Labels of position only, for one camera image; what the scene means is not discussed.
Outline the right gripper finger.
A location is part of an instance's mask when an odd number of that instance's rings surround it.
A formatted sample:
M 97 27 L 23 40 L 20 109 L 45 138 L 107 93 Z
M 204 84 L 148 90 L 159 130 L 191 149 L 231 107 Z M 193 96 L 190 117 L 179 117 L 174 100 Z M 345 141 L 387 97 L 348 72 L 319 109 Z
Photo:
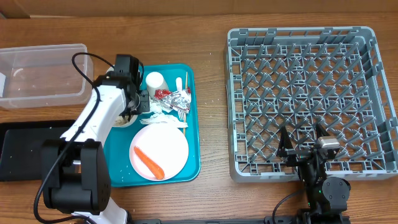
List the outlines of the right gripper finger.
M 315 125 L 315 132 L 316 132 L 317 139 L 319 139 L 320 137 L 330 136 L 330 134 L 326 131 L 326 129 L 320 123 L 317 123 Z
M 291 151 L 293 149 L 294 149 L 294 147 L 291 143 L 289 134 L 288 134 L 285 126 L 282 126 L 280 128 L 280 141 L 279 141 L 279 147 L 276 152 L 276 155 L 278 157 L 287 157 L 288 151 Z

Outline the white bowl with peanuts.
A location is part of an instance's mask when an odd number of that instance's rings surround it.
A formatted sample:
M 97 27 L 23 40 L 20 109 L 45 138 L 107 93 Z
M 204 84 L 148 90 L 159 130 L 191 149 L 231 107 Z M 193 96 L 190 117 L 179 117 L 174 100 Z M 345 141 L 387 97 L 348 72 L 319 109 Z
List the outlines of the white bowl with peanuts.
M 133 116 L 118 116 L 113 124 L 114 128 L 126 128 L 133 124 L 135 120 L 137 119 L 137 115 Z

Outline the orange carrot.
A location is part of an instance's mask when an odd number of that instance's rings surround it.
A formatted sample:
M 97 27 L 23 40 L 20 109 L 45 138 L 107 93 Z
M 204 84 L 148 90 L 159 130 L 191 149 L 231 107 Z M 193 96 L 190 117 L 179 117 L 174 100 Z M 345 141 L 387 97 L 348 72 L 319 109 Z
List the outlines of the orange carrot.
M 151 158 L 149 158 L 145 153 L 143 153 L 143 151 L 139 147 L 134 146 L 134 152 L 136 153 L 137 157 L 152 172 L 152 174 L 157 180 L 162 180 L 165 178 L 164 170 L 158 164 L 156 164 Z

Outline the grey bowl with rice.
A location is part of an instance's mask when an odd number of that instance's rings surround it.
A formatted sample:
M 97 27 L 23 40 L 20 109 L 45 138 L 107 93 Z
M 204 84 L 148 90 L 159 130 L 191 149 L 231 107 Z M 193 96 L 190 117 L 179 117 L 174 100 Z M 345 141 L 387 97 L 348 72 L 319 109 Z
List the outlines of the grey bowl with rice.
M 113 68 L 113 67 L 109 67 L 109 68 L 107 69 L 105 75 L 106 75 L 107 77 L 113 77 L 113 76 L 115 76 L 114 68 Z

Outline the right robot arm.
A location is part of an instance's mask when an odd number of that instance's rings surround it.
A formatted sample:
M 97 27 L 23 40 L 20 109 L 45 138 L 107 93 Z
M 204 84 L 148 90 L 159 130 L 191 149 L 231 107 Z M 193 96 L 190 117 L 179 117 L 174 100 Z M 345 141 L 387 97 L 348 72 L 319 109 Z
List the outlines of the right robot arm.
M 338 140 L 331 136 L 322 125 L 316 124 L 317 139 L 310 149 L 293 149 L 286 128 L 280 128 L 280 142 L 277 156 L 284 159 L 287 167 L 296 167 L 303 189 L 283 198 L 272 212 L 272 222 L 277 223 L 275 213 L 286 200 L 306 193 L 308 208 L 297 211 L 292 217 L 285 217 L 289 223 L 349 223 L 349 217 L 342 213 L 347 210 L 351 185 L 345 179 L 328 177 L 325 163 L 333 160 L 341 149 Z

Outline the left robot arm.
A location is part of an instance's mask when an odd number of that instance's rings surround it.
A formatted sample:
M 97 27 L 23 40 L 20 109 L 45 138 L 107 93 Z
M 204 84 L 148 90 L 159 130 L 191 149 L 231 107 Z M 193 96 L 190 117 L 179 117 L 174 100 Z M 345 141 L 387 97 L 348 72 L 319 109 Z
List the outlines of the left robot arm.
M 131 214 L 111 198 L 111 179 L 103 146 L 117 117 L 131 118 L 148 112 L 149 94 L 141 90 L 143 63 L 127 54 L 118 54 L 111 70 L 92 81 L 92 96 L 72 126 L 59 139 L 44 141 L 41 150 L 42 184 L 34 199 L 56 209 L 64 221 L 85 223 L 132 223 Z

